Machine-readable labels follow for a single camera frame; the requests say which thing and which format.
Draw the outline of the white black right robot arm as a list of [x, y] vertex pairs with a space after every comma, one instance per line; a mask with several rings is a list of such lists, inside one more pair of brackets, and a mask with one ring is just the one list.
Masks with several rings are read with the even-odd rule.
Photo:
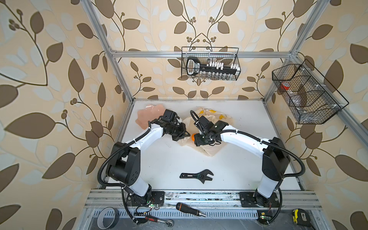
[[265, 139], [236, 129], [224, 121], [213, 123], [205, 116], [191, 111], [194, 125], [199, 130], [194, 135], [196, 146], [214, 146], [228, 143], [239, 147], [260, 160], [260, 182], [251, 202], [259, 207], [269, 205], [275, 190], [279, 190], [284, 179], [299, 177], [306, 171], [305, 164], [296, 154], [287, 150], [279, 138]]

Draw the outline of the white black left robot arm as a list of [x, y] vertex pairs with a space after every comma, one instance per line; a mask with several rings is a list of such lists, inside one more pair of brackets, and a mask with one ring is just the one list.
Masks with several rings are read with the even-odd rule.
[[105, 187], [120, 187], [132, 195], [139, 206], [149, 203], [151, 186], [140, 177], [141, 153], [164, 135], [170, 135], [173, 141], [190, 136], [177, 113], [169, 109], [149, 121], [148, 128], [133, 140], [114, 144], [111, 155], [98, 170], [98, 183]]

